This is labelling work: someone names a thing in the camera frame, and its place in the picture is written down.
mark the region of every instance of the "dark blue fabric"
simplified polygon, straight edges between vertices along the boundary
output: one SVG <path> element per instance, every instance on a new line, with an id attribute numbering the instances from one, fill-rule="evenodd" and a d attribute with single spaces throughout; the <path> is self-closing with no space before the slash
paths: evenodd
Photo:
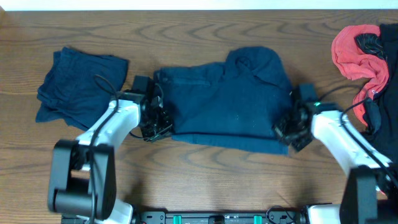
<path id="1" fill-rule="evenodd" d="M 110 55 L 88 55 L 66 47 L 54 52 L 53 57 L 53 67 L 37 90 L 42 105 L 36 122 L 62 118 L 68 125 L 87 130 L 105 112 L 111 97 L 96 85 L 94 76 L 105 77 L 120 90 L 128 61 Z"/>
<path id="2" fill-rule="evenodd" d="M 292 107 L 292 85 L 273 50 L 241 48 L 225 63 L 161 68 L 154 79 L 174 121 L 172 139 L 287 154 L 271 127 Z"/>

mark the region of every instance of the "robotic arm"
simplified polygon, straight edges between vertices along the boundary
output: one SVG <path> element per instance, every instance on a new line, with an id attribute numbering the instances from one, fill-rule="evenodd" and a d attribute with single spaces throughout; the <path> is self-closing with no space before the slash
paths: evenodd
<path id="1" fill-rule="evenodd" d="M 141 128 L 145 141 L 153 142 L 168 135 L 172 121 L 163 109 L 162 96 L 154 95 L 156 88 L 150 78 L 136 77 L 132 89 L 111 100 L 108 110 L 93 127 L 75 141 L 60 140 L 55 145 L 48 196 L 50 211 L 76 215 L 86 221 L 94 217 L 95 223 L 140 223 L 134 208 L 116 199 L 114 153 L 137 126 Z M 396 222 L 396 188 L 372 157 L 385 167 L 389 167 L 391 161 L 354 129 L 335 104 L 320 103 L 312 85 L 300 85 L 292 92 L 292 99 L 293 110 L 274 125 L 277 137 L 298 151 L 313 138 L 321 140 L 349 176 L 342 204 L 307 206 L 302 213 L 302 224 L 365 224 L 367 220 L 378 221 L 386 217 Z M 115 109 L 116 100 L 119 106 Z M 116 113 L 104 123 L 115 110 Z M 90 148 L 99 127 L 98 136 Z M 372 157 L 363 146 L 372 153 Z M 94 152 L 93 166 L 90 166 L 90 152 Z M 71 175 L 72 170 L 90 169 L 95 178 L 81 179 Z M 394 174 L 398 170 L 394 166 L 388 169 Z M 389 196 L 389 203 L 393 202 L 393 207 L 382 209 L 393 210 L 387 216 L 380 217 L 378 213 L 381 209 L 378 209 L 376 189 Z"/>

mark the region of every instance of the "pink towel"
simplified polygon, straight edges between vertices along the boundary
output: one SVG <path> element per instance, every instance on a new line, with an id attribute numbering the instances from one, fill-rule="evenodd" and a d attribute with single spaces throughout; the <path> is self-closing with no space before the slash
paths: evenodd
<path id="1" fill-rule="evenodd" d="M 353 104 L 365 99 L 366 91 L 373 99 L 387 84 L 389 74 L 387 62 L 377 56 L 364 53 L 356 46 L 355 37 L 359 34 L 380 35 L 380 28 L 375 25 L 359 25 L 345 27 L 331 44 L 331 58 L 341 74 L 350 80 L 370 78 L 363 89 L 354 97 Z M 354 108 L 355 116 L 366 126 L 363 119 L 365 108 L 359 105 Z"/>

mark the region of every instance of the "black cloth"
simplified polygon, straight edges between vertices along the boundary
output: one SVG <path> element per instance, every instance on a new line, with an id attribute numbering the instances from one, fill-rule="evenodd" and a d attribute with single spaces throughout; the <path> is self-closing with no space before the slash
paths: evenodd
<path id="1" fill-rule="evenodd" d="M 355 37 L 355 43 L 364 53 L 386 59 L 381 39 L 376 34 L 359 34 Z"/>
<path id="2" fill-rule="evenodd" d="M 291 109 L 292 85 L 273 50 L 241 48 L 225 62 L 161 68 L 154 79 L 174 121 L 172 139 L 287 154 L 271 127 Z"/>
<path id="3" fill-rule="evenodd" d="M 53 66 L 37 90 L 42 105 L 36 122 L 62 118 L 68 125 L 89 129 L 106 111 L 111 97 L 96 85 L 94 76 L 105 77 L 120 90 L 127 68 L 127 60 L 110 55 L 88 55 L 66 47 L 54 52 Z"/>
<path id="4" fill-rule="evenodd" d="M 390 82 L 378 99 L 379 131 L 368 141 L 393 162 L 398 162 L 398 24 L 381 25 L 381 44 L 387 56 Z"/>

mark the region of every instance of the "wood grain surface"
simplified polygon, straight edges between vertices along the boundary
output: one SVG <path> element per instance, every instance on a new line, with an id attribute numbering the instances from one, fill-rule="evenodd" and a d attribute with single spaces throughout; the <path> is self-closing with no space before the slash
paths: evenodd
<path id="1" fill-rule="evenodd" d="M 47 210 L 53 145 L 80 130 L 62 120 L 35 123 L 37 88 L 63 46 L 130 60 L 134 75 L 171 65 L 223 61 L 230 50 L 274 49 L 294 85 L 322 94 L 352 83 L 331 61 L 345 26 L 398 22 L 397 11 L 98 11 L 8 12 L 0 29 L 0 222 L 59 223 Z M 330 96 L 342 107 L 356 90 Z M 354 125 L 363 129 L 350 114 Z M 346 177 L 327 148 L 313 141 L 290 156 L 129 136 L 116 155 L 118 195 L 142 208 L 265 210 L 339 203 Z"/>

